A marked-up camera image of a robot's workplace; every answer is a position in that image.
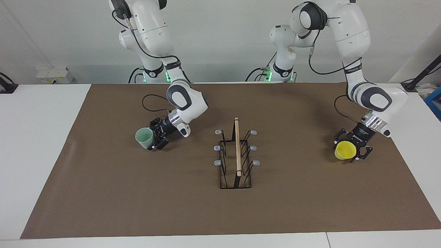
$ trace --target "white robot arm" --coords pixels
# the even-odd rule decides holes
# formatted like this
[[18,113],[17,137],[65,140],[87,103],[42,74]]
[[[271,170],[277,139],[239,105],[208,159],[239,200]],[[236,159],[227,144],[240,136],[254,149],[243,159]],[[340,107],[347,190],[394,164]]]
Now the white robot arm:
[[201,92],[192,88],[181,61],[174,55],[170,29],[161,12],[167,0],[137,0],[131,5],[124,0],[109,0],[109,3],[112,9],[118,10],[117,17],[126,21],[136,45],[146,48],[139,50],[150,58],[160,59],[171,79],[167,99],[176,109],[166,120],[161,120],[158,130],[163,131],[158,135],[165,137],[170,134],[173,131],[170,125],[173,125],[182,136],[188,137],[191,133],[188,124],[208,109],[208,103]]
[[[140,40],[139,32],[137,30],[135,30],[135,35],[137,36],[137,39]],[[140,43],[141,50],[130,30],[124,29],[120,32],[120,43],[124,48],[134,51],[141,59],[146,83],[164,82],[165,75],[162,73],[164,71],[164,64],[162,64],[160,59],[155,59],[144,54],[142,50],[148,51],[148,49],[144,43]]]
[[292,47],[311,47],[311,58],[318,32],[328,26],[333,31],[343,61],[347,97],[369,110],[362,118],[363,124],[389,137],[387,123],[406,104],[408,95],[400,88],[378,87],[364,79],[361,58],[370,47],[370,33],[355,0],[313,0],[296,6],[292,14],[289,26],[276,26],[270,34],[277,47],[276,62],[271,68],[276,77],[272,81],[289,78],[289,74],[280,76],[277,70],[293,67],[295,55]]

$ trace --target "cup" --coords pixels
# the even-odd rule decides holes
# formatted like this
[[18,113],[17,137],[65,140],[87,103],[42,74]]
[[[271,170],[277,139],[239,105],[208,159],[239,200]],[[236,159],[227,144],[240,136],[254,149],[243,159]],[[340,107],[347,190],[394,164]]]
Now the cup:
[[141,128],[136,132],[135,139],[144,149],[147,149],[153,145],[153,131],[150,128]]
[[349,141],[342,141],[337,144],[334,154],[340,160],[350,159],[357,154],[357,148]]

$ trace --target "wooden stick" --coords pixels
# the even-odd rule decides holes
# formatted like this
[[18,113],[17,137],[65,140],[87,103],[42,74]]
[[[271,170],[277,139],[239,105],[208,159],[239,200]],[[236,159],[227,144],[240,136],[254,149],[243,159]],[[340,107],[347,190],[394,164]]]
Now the wooden stick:
[[235,132],[236,132],[236,165],[237,165],[237,176],[242,176],[242,163],[240,161],[241,159],[241,153],[240,153],[240,135],[239,135],[239,118],[234,119],[234,126],[235,126]]

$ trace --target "black cable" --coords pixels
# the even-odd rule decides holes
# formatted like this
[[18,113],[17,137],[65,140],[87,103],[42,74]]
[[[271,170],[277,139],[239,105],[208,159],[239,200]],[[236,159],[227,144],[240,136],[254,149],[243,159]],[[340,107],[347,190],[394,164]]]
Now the black cable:
[[119,10],[119,9],[115,9],[115,10],[112,11],[112,17],[113,17],[113,19],[114,19],[117,23],[119,23],[121,26],[123,26],[123,27],[125,27],[125,28],[129,28],[129,27],[127,27],[126,25],[122,24],[120,21],[118,21],[118,20],[116,19],[116,17],[113,15],[113,14],[115,14],[115,12],[117,12],[117,11],[121,11],[121,10]]
[[334,101],[334,108],[335,108],[335,111],[337,111],[337,113],[339,113],[341,116],[346,117],[346,118],[350,119],[351,121],[353,121],[353,122],[355,122],[355,123],[358,123],[358,121],[356,121],[354,118],[351,118],[351,117],[349,117],[349,116],[347,116],[347,115],[342,114],[342,113],[337,109],[337,100],[338,100],[339,98],[342,98],[342,97],[346,97],[346,95],[341,95],[341,96],[339,96],[339,97],[337,97],[337,98],[335,99],[335,101]]
[[[438,67],[436,70],[431,71],[429,74],[427,74],[427,76],[430,75],[430,74],[433,74],[433,73],[437,72],[439,69],[441,69],[441,66]],[[415,78],[408,79],[408,80],[402,81],[401,83],[409,82],[409,81],[412,81],[412,80],[414,80],[414,79],[415,79]]]
[[294,78],[294,82],[297,80],[297,72],[293,72],[293,74],[295,73],[295,78]]
[[142,98],[142,106],[143,106],[143,108],[144,108],[145,110],[150,111],[150,112],[159,112],[159,111],[166,110],[166,111],[167,111],[167,114],[169,114],[169,113],[171,112],[171,110],[169,110],[169,109],[156,109],[156,110],[151,110],[151,109],[146,108],[146,106],[144,105],[144,100],[145,100],[147,97],[149,97],[149,96],[155,96],[155,97],[158,97],[158,98],[161,98],[161,99],[164,99],[164,100],[167,100],[167,101],[168,101],[167,98],[162,97],[162,96],[160,96],[160,95],[156,95],[156,94],[148,94],[148,95],[145,95],[145,96]]
[[438,71],[439,69],[441,68],[441,66],[440,67],[438,67],[436,70],[434,70],[434,71],[432,71],[432,72],[430,72],[429,74],[427,74],[427,75],[430,75],[430,74],[433,74],[433,73],[435,73],[436,71]]
[[135,83],[136,83],[136,78],[137,78],[138,76],[144,76],[144,74],[143,74],[143,73],[138,73],[138,74],[136,74],[136,75],[135,75]]
[[262,73],[262,74],[257,75],[256,78],[254,79],[254,82],[257,80],[257,78],[258,78],[259,76],[262,77],[262,76],[265,76],[265,75],[266,75],[265,73]]
[[251,75],[253,75],[253,73],[255,73],[256,71],[261,70],[263,71],[261,68],[256,68],[254,69],[250,74],[248,74],[247,79],[245,79],[245,82],[248,82],[248,79],[251,77]]
[[169,55],[169,56],[153,56],[153,55],[150,55],[150,54],[146,53],[146,52],[144,51],[144,49],[142,49],[141,45],[139,44],[138,39],[137,39],[137,37],[136,37],[136,35],[135,35],[135,31],[134,31],[134,30],[131,30],[131,32],[132,32],[133,38],[135,38],[136,44],[138,44],[138,47],[139,47],[139,48],[141,49],[141,51],[142,51],[144,54],[146,54],[147,56],[149,56],[149,57],[151,57],[151,58],[154,58],[154,59],[175,58],[177,62],[179,61],[179,58],[176,57],[176,56],[174,56],[174,55]]
[[266,67],[268,67],[269,64],[271,64],[271,61],[274,59],[274,57],[276,57],[276,55],[277,55],[277,52],[276,52],[276,53],[273,55],[273,57],[269,60],[269,62],[268,62],[268,64],[266,65]]
[[181,71],[182,71],[182,74],[184,75],[185,79],[187,79],[187,81],[188,81],[189,83],[191,83],[191,82],[190,82],[190,79],[188,79],[187,75],[185,74],[185,71],[184,71],[184,70],[181,70]]
[[9,80],[12,84],[15,84],[14,81],[13,81],[10,77],[6,76],[4,73],[0,72],[0,75],[2,75],[3,77],[5,77],[5,78],[6,78],[7,80]]
[[132,74],[130,74],[130,77],[129,77],[129,83],[132,81],[132,77],[133,77],[133,75],[135,74],[135,72],[136,71],[138,71],[138,70],[140,70],[140,68],[138,67],[138,68],[136,68],[136,69],[134,69],[133,71],[132,71]]
[[315,72],[315,73],[317,73],[317,74],[319,74],[319,75],[329,75],[329,74],[333,74],[333,73],[336,73],[336,72],[339,72],[339,71],[342,71],[342,70],[348,68],[349,66],[355,64],[357,61],[360,61],[360,60],[362,59],[362,58],[360,57],[360,58],[358,58],[356,61],[354,61],[354,62],[348,64],[348,65],[345,66],[345,67],[342,67],[342,68],[340,68],[340,69],[338,69],[338,70],[331,71],[331,72],[327,72],[327,73],[321,73],[321,72],[318,72],[318,71],[314,70],[314,68],[312,68],[312,65],[311,65],[311,58],[312,58],[312,55],[313,55],[313,53],[314,53],[313,48],[315,48],[315,42],[317,41],[317,38],[318,38],[318,36],[319,36],[319,34],[320,34],[320,31],[321,31],[321,30],[319,30],[319,31],[317,32],[317,36],[315,37],[314,42],[312,43],[311,53],[310,53],[310,56],[309,56],[309,59],[308,59],[309,68],[311,68],[311,70],[312,70],[313,72]]

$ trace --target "brown table mat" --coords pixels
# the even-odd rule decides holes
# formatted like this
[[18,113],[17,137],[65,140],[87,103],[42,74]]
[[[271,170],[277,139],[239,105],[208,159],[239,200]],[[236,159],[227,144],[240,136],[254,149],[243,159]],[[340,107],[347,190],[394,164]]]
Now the brown table mat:
[[[334,157],[333,136],[355,126],[333,109],[345,84],[195,85],[210,107],[190,137],[144,150],[135,132],[165,112],[141,99],[167,87],[91,87],[21,238],[441,229],[391,139],[377,134],[365,161]],[[214,131],[229,137],[236,116],[243,133],[258,131],[251,159],[262,164],[252,189],[221,190]]]

